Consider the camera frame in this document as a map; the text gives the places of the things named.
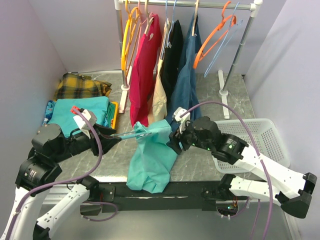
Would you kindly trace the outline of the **turquoise t shirt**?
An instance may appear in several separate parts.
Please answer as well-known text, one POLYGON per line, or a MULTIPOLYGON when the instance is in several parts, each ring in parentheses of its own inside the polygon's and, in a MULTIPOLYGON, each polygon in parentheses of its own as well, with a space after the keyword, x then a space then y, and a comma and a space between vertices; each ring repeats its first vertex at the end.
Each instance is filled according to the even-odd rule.
POLYGON ((137 148, 133 154, 127 174, 126 185, 133 191, 147 191, 151 194, 162 193, 171 179, 171 169, 177 154, 169 146, 172 128, 164 119, 148 127, 137 122, 133 130, 137 148))

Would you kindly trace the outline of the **light blue wavy hanger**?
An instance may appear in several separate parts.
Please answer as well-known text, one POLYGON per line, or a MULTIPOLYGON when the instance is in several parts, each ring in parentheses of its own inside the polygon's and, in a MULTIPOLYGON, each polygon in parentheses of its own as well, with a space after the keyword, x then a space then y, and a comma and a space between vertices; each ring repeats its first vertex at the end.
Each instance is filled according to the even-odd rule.
POLYGON ((121 138, 122 140, 132 139, 132 138, 140 138, 150 135, 150 132, 138 132, 138 131, 130 131, 124 133, 113 134, 112 137, 121 138))

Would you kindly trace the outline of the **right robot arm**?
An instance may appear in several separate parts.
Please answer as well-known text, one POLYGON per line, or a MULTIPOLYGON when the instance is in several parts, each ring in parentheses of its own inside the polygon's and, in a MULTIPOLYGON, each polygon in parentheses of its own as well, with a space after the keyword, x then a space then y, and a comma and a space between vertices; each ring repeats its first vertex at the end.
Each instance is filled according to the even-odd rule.
POLYGON ((167 145, 178 155, 190 147, 209 151, 219 161, 242 168, 261 180, 248 180, 225 174, 218 187, 208 195, 225 201, 232 197, 251 197, 280 206, 287 214, 304 219, 307 216, 317 182, 313 173, 291 170, 262 153, 245 140, 220 131, 218 125, 203 116, 194 121, 179 115, 173 119, 178 128, 169 136, 167 145))

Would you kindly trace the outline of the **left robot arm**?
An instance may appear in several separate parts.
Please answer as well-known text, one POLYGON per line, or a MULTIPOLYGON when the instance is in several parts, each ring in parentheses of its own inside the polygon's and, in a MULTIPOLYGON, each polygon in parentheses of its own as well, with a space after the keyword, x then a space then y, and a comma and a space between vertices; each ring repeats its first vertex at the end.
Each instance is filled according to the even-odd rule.
POLYGON ((39 216, 45 198, 62 173, 60 163, 86 150, 91 150, 100 161, 121 141, 115 132, 95 124, 89 135, 77 133, 65 137, 58 124, 41 126, 31 141, 27 160, 19 167, 14 204, 1 239, 50 240, 58 226, 83 202, 99 200, 100 183, 90 170, 83 176, 65 180, 65 184, 73 182, 73 188, 49 212, 39 216))

